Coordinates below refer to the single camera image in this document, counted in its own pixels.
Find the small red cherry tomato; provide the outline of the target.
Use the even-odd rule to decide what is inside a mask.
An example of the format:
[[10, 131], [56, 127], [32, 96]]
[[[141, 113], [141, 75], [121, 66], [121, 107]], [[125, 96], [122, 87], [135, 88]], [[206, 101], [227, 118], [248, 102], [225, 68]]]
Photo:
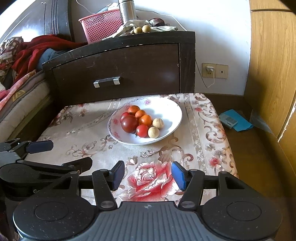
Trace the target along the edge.
[[148, 130], [149, 130], [148, 126], [144, 124], [138, 125], [136, 128], [136, 134], [140, 138], [146, 138], [148, 136]]

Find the large dark red tomato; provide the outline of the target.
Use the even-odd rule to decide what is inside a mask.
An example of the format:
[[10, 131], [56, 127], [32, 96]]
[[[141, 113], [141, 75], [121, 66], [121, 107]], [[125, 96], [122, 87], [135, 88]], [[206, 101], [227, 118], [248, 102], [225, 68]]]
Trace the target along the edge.
[[127, 115], [121, 122], [121, 127], [126, 133], [134, 133], [138, 126], [138, 120], [133, 115]]

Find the tan longan fruit round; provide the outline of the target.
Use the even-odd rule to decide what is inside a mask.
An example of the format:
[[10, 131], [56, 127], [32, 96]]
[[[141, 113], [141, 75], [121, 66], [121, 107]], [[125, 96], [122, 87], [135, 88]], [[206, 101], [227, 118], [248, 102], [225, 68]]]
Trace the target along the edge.
[[148, 129], [147, 134], [150, 138], [158, 138], [159, 137], [159, 129], [152, 126]]

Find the red cherry tomato oval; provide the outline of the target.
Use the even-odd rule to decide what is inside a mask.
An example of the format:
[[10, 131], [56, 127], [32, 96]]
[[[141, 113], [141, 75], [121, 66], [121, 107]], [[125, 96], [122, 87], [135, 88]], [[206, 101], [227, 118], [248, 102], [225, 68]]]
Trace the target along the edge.
[[129, 116], [129, 115], [130, 115], [130, 113], [128, 113], [128, 112], [124, 112], [124, 113], [120, 116], [120, 122], [122, 123], [123, 120], [125, 119], [125, 117], [127, 117], [127, 116]]

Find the brown longan fruit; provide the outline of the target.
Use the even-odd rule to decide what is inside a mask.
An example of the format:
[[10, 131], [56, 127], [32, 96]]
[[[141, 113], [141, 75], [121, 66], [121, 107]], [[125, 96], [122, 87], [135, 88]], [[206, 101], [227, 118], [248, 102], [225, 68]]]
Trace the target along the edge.
[[152, 126], [158, 129], [162, 129], [164, 127], [164, 122], [161, 118], [155, 118], [152, 121]]

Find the orange tangerine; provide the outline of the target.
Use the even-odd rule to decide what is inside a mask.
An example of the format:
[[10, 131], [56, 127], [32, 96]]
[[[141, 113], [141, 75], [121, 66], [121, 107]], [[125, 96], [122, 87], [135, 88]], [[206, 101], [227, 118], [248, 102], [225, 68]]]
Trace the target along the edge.
[[136, 113], [135, 113], [135, 117], [139, 120], [142, 116], [146, 115], [147, 113], [144, 111], [144, 110], [138, 110]]
[[130, 114], [130, 115], [135, 115], [138, 111], [140, 110], [140, 108], [136, 105], [131, 105], [128, 109], [127, 109], [127, 112]]
[[139, 125], [146, 125], [149, 128], [152, 125], [152, 117], [145, 114], [139, 118], [138, 123]]

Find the orange tangerine front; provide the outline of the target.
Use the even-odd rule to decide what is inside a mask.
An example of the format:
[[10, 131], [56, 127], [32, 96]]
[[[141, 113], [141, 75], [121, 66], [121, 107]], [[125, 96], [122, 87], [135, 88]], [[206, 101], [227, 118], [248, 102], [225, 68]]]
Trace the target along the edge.
[[138, 110], [136, 113], [135, 113], [135, 117], [139, 120], [142, 116], [146, 115], [147, 113], [144, 111], [144, 110]]

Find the floral beige tablecloth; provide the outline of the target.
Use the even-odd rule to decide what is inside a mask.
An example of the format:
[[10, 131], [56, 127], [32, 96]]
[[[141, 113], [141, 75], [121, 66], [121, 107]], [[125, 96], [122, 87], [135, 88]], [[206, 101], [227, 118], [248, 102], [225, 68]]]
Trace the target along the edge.
[[207, 175], [221, 171], [237, 174], [234, 157], [222, 123], [211, 101], [200, 93], [169, 94], [182, 110], [178, 128], [166, 138], [150, 145], [134, 146], [118, 142], [119, 133], [109, 134], [108, 122], [121, 106], [137, 105], [152, 118], [160, 104], [150, 97], [121, 98], [63, 108], [41, 134], [51, 140], [51, 151], [29, 154], [28, 161], [61, 165], [84, 157], [93, 161], [90, 171], [110, 169], [117, 161], [125, 163], [125, 175], [113, 192], [117, 203], [123, 201], [179, 202], [182, 191], [171, 176], [171, 164], [198, 169]]

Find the beige quilted mattress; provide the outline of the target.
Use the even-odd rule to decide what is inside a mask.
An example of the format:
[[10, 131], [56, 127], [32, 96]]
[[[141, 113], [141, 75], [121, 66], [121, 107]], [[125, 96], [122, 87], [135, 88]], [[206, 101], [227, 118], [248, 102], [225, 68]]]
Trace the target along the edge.
[[1, 141], [15, 138], [49, 101], [50, 89], [43, 71], [23, 77], [1, 100]]

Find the blue packet on floor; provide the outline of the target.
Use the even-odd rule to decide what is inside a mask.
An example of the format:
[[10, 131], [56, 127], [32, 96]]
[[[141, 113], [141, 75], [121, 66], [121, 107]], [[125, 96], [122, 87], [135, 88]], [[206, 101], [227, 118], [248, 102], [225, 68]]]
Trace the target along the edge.
[[233, 128], [237, 132], [246, 131], [253, 128], [253, 125], [234, 109], [230, 109], [219, 114], [219, 120], [227, 128]]

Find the white floral porcelain bowl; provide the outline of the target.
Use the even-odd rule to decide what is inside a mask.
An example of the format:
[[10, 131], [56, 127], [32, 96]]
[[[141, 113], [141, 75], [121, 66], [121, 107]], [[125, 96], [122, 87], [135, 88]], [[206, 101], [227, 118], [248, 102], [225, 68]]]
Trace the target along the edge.
[[[120, 117], [131, 105], [138, 106], [152, 118], [161, 118], [164, 121], [164, 127], [160, 130], [157, 138], [141, 138], [135, 133], [126, 133], [121, 128]], [[182, 118], [182, 110], [176, 102], [159, 95], [144, 96], [129, 99], [115, 110], [107, 123], [107, 129], [109, 134], [122, 144], [136, 146], [148, 145], [156, 143], [173, 133], [181, 124]]]

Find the blue garment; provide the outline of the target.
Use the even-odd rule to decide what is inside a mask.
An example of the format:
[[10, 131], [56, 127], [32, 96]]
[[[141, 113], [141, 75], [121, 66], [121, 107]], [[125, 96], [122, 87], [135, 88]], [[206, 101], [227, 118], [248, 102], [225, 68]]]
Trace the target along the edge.
[[45, 62], [47, 62], [47, 61], [61, 55], [61, 54], [64, 54], [66, 52], [67, 51], [64, 51], [64, 50], [56, 51], [56, 50], [53, 50], [51, 48], [46, 49], [46, 51], [41, 55], [41, 57], [40, 57], [40, 59], [38, 61], [36, 70], [41, 71], [43, 69], [43, 67], [42, 67], [43, 63], [45, 63]]

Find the red blanket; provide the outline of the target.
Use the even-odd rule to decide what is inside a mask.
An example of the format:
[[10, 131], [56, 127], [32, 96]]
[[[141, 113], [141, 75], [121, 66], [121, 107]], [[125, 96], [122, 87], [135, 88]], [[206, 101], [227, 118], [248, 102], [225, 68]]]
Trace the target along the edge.
[[11, 67], [17, 73], [14, 83], [26, 74], [37, 69], [39, 59], [47, 49], [69, 51], [85, 45], [87, 45], [87, 42], [75, 43], [55, 35], [42, 35], [35, 37], [30, 42], [23, 42]]

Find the pink floral bedding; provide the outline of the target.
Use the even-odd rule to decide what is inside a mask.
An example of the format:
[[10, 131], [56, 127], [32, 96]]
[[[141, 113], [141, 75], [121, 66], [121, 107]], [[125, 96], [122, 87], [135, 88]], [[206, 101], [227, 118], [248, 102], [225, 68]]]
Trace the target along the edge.
[[24, 42], [22, 37], [12, 37], [1, 44], [1, 108], [17, 90], [36, 74], [35, 61], [37, 44], [34, 38]]

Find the wooden wardrobe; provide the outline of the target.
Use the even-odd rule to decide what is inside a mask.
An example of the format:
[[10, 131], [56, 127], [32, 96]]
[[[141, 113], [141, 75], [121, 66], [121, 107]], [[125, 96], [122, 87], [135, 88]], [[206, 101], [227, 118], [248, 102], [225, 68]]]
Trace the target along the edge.
[[250, 1], [250, 16], [244, 96], [295, 167], [295, 14], [281, 1]]

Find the dark wooden nightstand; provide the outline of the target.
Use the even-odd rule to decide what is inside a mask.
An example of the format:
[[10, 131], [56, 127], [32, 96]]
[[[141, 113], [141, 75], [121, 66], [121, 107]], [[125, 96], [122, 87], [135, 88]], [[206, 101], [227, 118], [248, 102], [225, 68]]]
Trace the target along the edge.
[[[43, 64], [53, 96], [64, 106], [114, 98], [193, 92], [194, 32], [141, 33], [71, 50]], [[98, 79], [120, 84], [95, 88]]]

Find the dark wooden headboard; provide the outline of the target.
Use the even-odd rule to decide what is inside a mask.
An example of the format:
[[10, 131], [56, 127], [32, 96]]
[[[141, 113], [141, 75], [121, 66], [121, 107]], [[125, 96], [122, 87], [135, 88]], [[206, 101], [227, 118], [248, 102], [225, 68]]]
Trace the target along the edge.
[[29, 42], [41, 35], [74, 40], [71, 1], [34, 1], [1, 33], [1, 42], [12, 37]]

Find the pink plastic basket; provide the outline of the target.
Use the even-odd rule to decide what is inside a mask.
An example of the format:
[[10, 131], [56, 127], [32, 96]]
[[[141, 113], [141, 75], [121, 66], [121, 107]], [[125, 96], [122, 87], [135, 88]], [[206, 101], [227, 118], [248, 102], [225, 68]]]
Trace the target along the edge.
[[101, 41], [117, 32], [122, 25], [119, 9], [103, 11], [81, 18], [82, 25], [88, 44]]

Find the longan on nightstand left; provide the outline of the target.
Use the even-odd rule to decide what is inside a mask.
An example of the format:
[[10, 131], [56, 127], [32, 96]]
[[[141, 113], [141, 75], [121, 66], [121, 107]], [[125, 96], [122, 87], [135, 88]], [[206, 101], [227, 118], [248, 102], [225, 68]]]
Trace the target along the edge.
[[135, 28], [135, 29], [133, 30], [133, 32], [134, 32], [135, 34], [142, 33], [142, 27], [137, 27], [137, 28]]

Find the longan on nightstand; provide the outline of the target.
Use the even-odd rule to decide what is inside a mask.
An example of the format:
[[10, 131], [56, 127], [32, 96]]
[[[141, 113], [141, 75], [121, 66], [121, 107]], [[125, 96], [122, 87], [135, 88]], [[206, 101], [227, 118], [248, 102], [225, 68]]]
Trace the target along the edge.
[[143, 33], [149, 33], [151, 31], [151, 27], [149, 25], [144, 25], [142, 27], [142, 32]]
[[142, 33], [142, 27], [137, 27], [137, 28], [135, 28], [135, 29], [133, 30], [133, 32], [134, 32], [135, 34]]

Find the longan on nightstand right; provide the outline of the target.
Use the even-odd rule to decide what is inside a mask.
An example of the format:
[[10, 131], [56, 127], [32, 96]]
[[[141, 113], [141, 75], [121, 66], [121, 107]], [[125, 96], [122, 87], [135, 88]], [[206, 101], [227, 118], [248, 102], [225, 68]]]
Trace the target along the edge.
[[142, 32], [143, 33], [149, 33], [151, 31], [151, 27], [149, 25], [144, 25], [142, 27]]

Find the crumpled beige cloth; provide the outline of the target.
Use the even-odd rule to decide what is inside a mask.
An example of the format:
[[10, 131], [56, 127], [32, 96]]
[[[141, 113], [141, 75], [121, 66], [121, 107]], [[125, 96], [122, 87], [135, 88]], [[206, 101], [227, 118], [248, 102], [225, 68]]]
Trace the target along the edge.
[[103, 38], [103, 40], [140, 33], [175, 32], [177, 30], [178, 28], [174, 26], [153, 27], [147, 20], [129, 20], [121, 25], [114, 34]]

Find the steel thermos bottle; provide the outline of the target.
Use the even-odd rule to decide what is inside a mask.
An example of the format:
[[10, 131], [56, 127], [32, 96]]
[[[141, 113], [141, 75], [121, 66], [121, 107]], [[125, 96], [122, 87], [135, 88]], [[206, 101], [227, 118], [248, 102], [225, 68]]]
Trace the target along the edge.
[[134, 0], [118, 0], [118, 5], [123, 23], [137, 19]]

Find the wall power socket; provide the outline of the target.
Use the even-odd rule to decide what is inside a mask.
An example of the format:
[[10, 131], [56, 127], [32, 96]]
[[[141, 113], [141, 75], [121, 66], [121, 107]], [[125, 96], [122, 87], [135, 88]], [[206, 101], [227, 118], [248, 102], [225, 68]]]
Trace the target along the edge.
[[227, 79], [228, 69], [228, 65], [202, 63], [202, 77]]

